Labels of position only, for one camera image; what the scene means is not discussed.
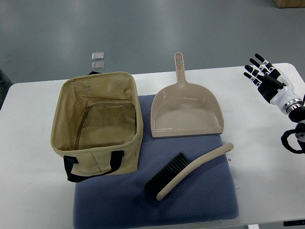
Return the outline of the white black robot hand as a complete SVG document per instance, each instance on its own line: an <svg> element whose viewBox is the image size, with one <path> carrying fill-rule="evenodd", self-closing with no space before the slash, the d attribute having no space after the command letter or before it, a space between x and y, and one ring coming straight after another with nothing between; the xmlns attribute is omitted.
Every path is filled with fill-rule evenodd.
<svg viewBox="0 0 305 229"><path fill-rule="evenodd" d="M288 115L294 109L302 107L304 101L294 93L294 87L288 78L268 60L259 54L249 59L252 65L246 65L244 76L256 87L260 95L282 113Z"/></svg>

